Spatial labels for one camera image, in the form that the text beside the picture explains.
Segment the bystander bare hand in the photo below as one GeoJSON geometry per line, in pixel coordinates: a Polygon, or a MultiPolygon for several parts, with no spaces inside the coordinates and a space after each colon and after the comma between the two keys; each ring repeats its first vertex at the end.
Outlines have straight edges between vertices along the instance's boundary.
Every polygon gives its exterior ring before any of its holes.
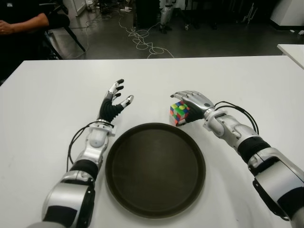
{"type": "Polygon", "coordinates": [[[14,27],[3,20],[0,20],[0,35],[10,35],[14,33],[14,27]]]}

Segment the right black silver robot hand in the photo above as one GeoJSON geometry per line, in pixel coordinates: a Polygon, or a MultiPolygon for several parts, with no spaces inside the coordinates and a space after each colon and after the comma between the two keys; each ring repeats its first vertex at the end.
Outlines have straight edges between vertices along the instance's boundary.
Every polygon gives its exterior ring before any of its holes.
{"type": "Polygon", "coordinates": [[[176,126],[182,126],[196,120],[204,119],[206,111],[214,109],[214,104],[206,96],[197,91],[178,91],[170,97],[179,99],[190,108],[188,116],[178,121],[176,126]]]}

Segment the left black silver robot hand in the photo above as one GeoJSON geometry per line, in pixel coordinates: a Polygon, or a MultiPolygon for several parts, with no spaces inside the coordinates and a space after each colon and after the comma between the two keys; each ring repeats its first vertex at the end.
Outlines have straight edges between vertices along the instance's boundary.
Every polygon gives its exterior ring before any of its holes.
{"type": "Polygon", "coordinates": [[[99,115],[97,117],[98,120],[111,123],[112,120],[116,116],[118,116],[123,109],[125,109],[127,106],[129,106],[132,103],[134,96],[130,95],[126,99],[124,99],[121,103],[113,104],[113,101],[121,96],[121,93],[119,93],[119,91],[124,88],[124,86],[121,85],[123,82],[124,82],[123,79],[117,80],[106,92],[99,110],[99,115]]]}

